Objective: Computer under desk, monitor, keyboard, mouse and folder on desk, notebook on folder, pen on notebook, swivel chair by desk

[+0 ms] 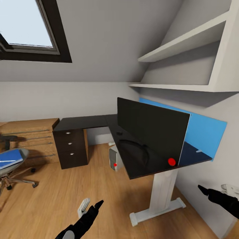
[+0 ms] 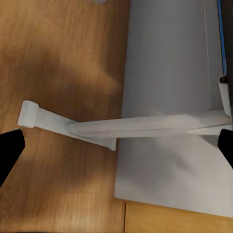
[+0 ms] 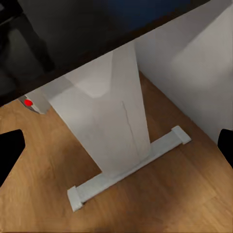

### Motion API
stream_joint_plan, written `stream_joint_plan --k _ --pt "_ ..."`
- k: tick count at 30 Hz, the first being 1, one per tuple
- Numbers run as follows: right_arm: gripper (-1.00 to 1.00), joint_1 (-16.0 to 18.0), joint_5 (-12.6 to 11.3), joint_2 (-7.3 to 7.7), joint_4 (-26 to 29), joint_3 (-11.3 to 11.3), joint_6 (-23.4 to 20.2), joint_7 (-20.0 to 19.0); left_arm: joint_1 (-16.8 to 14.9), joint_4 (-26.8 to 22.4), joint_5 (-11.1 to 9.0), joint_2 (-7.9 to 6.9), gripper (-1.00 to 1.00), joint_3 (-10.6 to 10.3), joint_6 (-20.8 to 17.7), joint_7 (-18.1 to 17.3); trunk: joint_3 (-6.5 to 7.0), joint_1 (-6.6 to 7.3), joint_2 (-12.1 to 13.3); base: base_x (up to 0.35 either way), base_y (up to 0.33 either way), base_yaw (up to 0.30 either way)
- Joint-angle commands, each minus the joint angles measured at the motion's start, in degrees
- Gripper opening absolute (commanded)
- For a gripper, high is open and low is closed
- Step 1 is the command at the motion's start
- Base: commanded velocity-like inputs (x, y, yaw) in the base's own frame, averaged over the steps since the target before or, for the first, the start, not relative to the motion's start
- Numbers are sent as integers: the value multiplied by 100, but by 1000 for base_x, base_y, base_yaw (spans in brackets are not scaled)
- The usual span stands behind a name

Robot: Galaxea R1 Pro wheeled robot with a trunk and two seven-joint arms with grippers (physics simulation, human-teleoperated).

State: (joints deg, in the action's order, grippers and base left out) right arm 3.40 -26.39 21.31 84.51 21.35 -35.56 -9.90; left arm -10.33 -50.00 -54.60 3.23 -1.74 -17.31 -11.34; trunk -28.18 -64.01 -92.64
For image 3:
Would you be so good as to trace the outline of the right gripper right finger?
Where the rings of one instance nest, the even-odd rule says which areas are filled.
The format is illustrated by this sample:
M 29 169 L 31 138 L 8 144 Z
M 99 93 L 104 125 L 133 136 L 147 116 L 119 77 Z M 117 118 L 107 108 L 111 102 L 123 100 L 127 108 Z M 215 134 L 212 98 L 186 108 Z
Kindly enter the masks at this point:
M 233 168 L 233 131 L 222 129 L 217 146 Z

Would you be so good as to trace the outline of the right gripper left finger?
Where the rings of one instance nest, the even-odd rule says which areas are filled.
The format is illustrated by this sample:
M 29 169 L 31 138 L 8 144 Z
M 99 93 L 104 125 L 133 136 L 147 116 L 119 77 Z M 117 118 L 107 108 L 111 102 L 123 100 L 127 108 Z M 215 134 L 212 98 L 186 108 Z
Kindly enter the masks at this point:
M 25 149 L 21 129 L 0 134 L 0 187 Z

